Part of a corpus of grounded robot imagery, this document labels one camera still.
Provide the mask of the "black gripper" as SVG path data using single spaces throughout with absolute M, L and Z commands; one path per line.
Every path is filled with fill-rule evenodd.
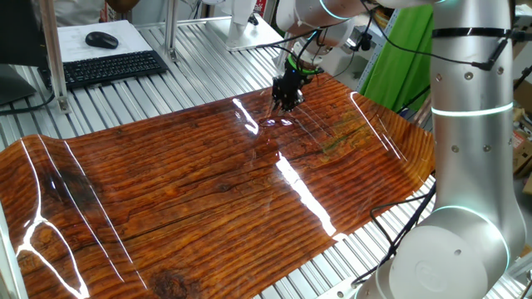
M 280 109 L 288 113 L 304 102 L 301 89 L 310 83 L 310 76 L 298 71 L 289 61 L 284 63 L 284 74 L 273 79 L 273 109 L 271 116 Z

